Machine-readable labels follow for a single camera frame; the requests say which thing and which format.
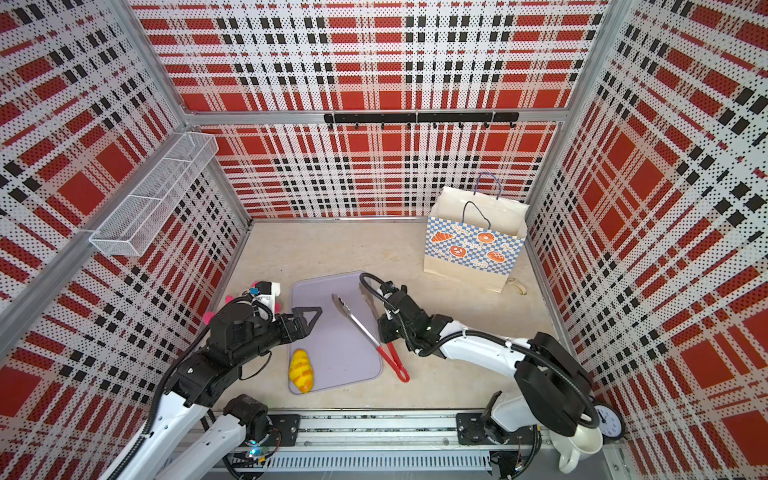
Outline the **steel tongs red handle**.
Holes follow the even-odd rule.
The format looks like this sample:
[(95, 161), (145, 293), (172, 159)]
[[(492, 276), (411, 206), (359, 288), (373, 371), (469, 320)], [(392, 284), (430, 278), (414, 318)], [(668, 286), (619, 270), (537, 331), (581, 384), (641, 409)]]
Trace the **steel tongs red handle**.
[(333, 304), (342, 313), (342, 315), (350, 320), (375, 347), (378, 354), (381, 356), (384, 362), (391, 367), (398, 379), (403, 383), (408, 383), (410, 381), (410, 375), (405, 366), (402, 364), (402, 361), (394, 345), (392, 343), (388, 343), (386, 348), (384, 348), (380, 341), (361, 323), (361, 321), (350, 310), (348, 305), (337, 294), (332, 294), (331, 298)]

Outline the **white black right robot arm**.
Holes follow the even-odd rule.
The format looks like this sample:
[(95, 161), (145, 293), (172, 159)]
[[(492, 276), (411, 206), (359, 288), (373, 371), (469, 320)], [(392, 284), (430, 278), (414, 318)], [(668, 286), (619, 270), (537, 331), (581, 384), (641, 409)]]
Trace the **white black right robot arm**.
[(599, 429), (590, 374), (553, 336), (539, 332), (520, 339), (471, 329), (449, 316), (427, 314), (406, 286), (367, 272), (359, 281), (384, 307), (377, 324), (385, 345), (401, 339), (420, 357), (463, 361), (514, 380), (520, 393), (494, 393), (481, 415), (490, 441), (504, 444), (517, 430), (535, 425), (565, 437), (580, 427)]

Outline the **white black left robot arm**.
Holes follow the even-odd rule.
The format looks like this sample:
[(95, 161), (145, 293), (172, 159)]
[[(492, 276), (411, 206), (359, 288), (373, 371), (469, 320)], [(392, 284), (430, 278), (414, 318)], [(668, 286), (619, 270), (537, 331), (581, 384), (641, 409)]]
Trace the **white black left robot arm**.
[(267, 407), (241, 395), (202, 439), (177, 461), (169, 460), (187, 433), (240, 379), (244, 365), (274, 347), (308, 337), (322, 313), (321, 307), (295, 307), (276, 314), (251, 294), (226, 303), (209, 320), (205, 345), (185, 353), (164, 374), (144, 426), (103, 478), (199, 479), (244, 441), (269, 437)]

